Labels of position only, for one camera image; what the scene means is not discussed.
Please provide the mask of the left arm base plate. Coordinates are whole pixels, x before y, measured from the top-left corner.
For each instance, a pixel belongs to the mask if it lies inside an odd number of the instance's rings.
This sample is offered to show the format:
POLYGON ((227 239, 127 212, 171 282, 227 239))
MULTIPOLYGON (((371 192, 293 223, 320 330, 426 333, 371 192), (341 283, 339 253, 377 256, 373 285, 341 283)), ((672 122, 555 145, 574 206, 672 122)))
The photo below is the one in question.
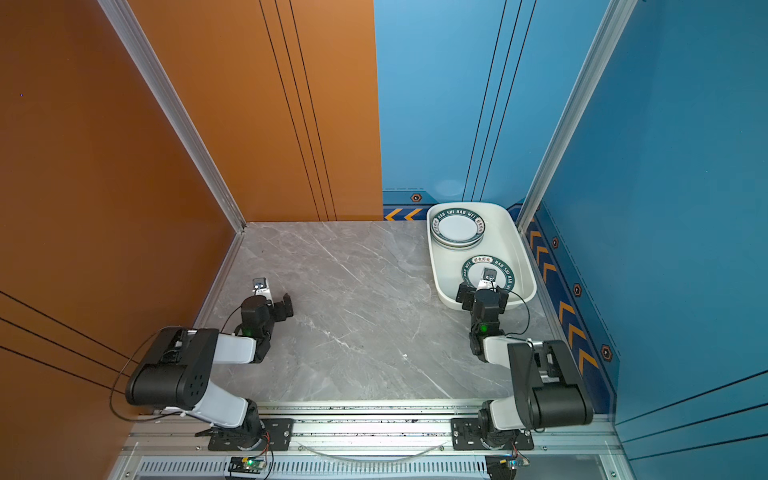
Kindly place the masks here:
POLYGON ((213 452, 250 452, 268 449, 285 452, 291 445, 295 421, 293 418, 262 419, 256 433, 236 434, 233 430, 216 431, 209 438, 207 449, 213 452))

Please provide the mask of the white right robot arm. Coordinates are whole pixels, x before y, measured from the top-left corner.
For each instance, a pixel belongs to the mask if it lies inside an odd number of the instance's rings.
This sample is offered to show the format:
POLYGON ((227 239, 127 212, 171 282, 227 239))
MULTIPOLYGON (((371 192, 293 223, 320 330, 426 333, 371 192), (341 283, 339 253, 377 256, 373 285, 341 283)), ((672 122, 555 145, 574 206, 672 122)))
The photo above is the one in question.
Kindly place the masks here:
POLYGON ((469 342, 484 363, 509 370, 512 394, 487 400, 474 434, 484 447, 509 448, 517 437, 548 428, 588 425, 594 407, 570 348, 561 340, 536 341, 507 334, 500 324, 511 292, 491 280, 462 282, 456 301, 470 313, 469 342))

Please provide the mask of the green lettered plate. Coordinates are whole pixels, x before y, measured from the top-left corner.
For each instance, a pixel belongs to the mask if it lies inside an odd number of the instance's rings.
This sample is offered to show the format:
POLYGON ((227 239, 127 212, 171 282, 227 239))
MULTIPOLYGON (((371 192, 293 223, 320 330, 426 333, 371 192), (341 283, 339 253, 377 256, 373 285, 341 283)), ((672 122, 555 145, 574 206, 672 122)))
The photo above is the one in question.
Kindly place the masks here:
POLYGON ((461 268, 462 280, 479 289, 482 282, 493 284, 507 291, 514 289, 516 278, 512 268, 503 260, 491 255, 476 255, 467 259, 461 268))
POLYGON ((485 235, 485 219, 476 211, 461 205, 443 205, 429 215, 432 238, 452 248, 469 248, 485 235))

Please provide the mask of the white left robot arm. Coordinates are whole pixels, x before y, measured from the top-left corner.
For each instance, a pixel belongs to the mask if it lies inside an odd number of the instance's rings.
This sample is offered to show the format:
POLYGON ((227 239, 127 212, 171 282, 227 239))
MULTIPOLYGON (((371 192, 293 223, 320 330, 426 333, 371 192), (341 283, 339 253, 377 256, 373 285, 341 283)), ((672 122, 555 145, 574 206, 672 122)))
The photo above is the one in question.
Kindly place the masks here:
POLYGON ((211 451, 285 451, 293 421, 263 420, 255 401, 236 396, 211 379, 215 365, 261 363, 274 326, 294 315, 292 299, 273 301, 264 289, 238 308, 241 323, 230 334, 215 328, 166 327, 158 331, 125 388, 128 404, 191 416, 208 428, 211 451))

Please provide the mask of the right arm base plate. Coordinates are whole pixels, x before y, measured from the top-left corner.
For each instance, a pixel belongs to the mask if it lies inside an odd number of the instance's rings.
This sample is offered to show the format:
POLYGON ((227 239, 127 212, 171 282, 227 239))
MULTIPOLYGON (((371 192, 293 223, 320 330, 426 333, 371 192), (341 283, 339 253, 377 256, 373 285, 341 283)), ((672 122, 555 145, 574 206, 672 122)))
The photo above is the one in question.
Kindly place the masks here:
POLYGON ((450 420, 453 449, 532 451, 533 437, 526 430, 510 430, 483 434, 477 418, 455 417, 450 420))

